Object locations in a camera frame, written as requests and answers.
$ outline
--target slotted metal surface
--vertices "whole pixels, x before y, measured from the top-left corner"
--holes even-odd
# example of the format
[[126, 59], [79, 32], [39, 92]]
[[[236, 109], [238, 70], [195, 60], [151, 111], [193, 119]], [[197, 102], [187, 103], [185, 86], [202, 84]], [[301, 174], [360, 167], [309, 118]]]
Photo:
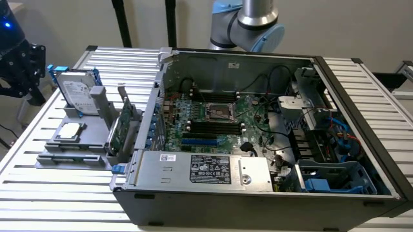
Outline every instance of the slotted metal surface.
[[[356, 64], [350, 59], [325, 58], [325, 60], [405, 177], [413, 184], [412, 114], [364, 64]], [[325, 93], [334, 105], [329, 93]], [[411, 223], [407, 223], [405, 227], [413, 231], [413, 210], [400, 217], [409, 218]]]
[[[135, 89], [137, 97], [146, 96], [138, 90], [142, 88], [138, 80], [145, 79], [143, 82], [150, 85], [157, 72], [153, 64], [157, 62], [157, 54], [157, 50], [99, 48], [79, 64], [83, 67], [94, 64], [101, 69], [103, 84], [114, 87], [113, 95], [109, 93], [109, 98], [114, 101], [118, 100], [115, 96], [118, 81], [127, 83], [129, 89]], [[115, 69], [135, 68], [135, 65], [130, 65], [129, 62], [143, 60], [151, 60], [147, 66], [142, 65], [142, 69], [149, 71], [125, 72]], [[134, 100], [134, 103], [141, 104], [142, 107], [146, 105], [145, 100], [141, 99]], [[110, 191], [111, 172], [34, 168], [36, 156], [44, 150], [46, 140], [52, 137], [64, 118], [63, 106], [64, 100], [56, 91], [0, 162], [0, 231], [222, 231], [138, 227], [131, 224]], [[413, 177], [413, 169], [409, 165], [411, 153], [400, 151], [393, 153], [395, 160], [400, 161], [400, 165], [407, 166], [401, 167]], [[413, 211], [397, 218], [376, 218], [352, 232], [411, 232], [412, 218]]]

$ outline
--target computer component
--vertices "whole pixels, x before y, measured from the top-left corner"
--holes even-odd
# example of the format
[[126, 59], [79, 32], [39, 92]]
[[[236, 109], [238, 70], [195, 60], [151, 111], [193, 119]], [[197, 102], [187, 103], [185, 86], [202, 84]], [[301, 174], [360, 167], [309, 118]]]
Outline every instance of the computer component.
[[93, 87], [102, 85], [98, 69], [72, 70], [67, 66], [54, 65], [48, 65], [47, 69], [68, 106], [85, 115], [99, 115], [90, 94]]
[[135, 153], [119, 164], [127, 182], [113, 185], [137, 225], [348, 231], [404, 211], [322, 58], [191, 49], [163, 57]]

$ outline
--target motherboard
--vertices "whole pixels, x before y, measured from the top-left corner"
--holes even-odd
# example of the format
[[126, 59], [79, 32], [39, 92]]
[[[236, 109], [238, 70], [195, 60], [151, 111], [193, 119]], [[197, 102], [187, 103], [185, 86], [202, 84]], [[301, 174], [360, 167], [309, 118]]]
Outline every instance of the motherboard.
[[163, 105], [167, 124], [166, 151], [246, 155], [240, 149], [260, 148], [270, 135], [265, 98], [253, 95], [170, 93]]

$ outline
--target circuit board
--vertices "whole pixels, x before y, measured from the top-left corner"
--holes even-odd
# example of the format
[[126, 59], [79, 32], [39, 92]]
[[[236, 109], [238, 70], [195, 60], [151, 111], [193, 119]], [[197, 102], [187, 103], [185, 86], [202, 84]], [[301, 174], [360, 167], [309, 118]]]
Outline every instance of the circuit board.
[[[265, 130], [269, 130], [269, 124], [264, 123], [264, 107], [257, 112], [256, 116], [261, 120], [256, 120], [254, 122], [254, 115], [258, 108], [257, 105], [253, 105], [253, 99], [256, 98], [254, 96], [245, 95], [241, 96], [234, 103], [193, 101], [185, 95], [175, 99], [169, 98], [171, 99], [171, 101], [166, 101], [169, 110], [167, 112], [165, 111], [167, 122], [165, 150], [245, 155], [246, 153], [241, 151], [240, 146], [245, 142], [250, 142], [257, 148], [256, 150], [261, 153], [260, 143], [262, 143], [262, 140], [260, 140], [260, 137], [266, 140], [269, 135], [257, 129], [256, 123]], [[240, 134], [230, 134], [230, 132], [221, 134], [217, 132], [218, 142], [215, 145], [186, 145], [182, 142], [186, 140], [186, 135], [190, 133], [187, 130], [189, 121], [191, 121], [193, 125], [206, 122], [210, 124], [222, 123], [222, 125], [242, 124], [242, 132]]]
[[110, 140], [110, 150], [111, 150], [110, 153], [114, 156], [122, 149], [125, 141], [127, 139], [131, 119], [133, 119], [133, 105], [130, 99], [126, 98]]

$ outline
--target blue plastic clip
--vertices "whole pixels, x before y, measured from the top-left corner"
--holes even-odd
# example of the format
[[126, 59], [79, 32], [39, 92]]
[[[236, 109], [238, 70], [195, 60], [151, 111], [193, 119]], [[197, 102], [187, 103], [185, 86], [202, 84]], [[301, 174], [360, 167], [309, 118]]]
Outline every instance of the blue plastic clip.
[[122, 175], [125, 174], [125, 166], [114, 165], [113, 167], [113, 174]]

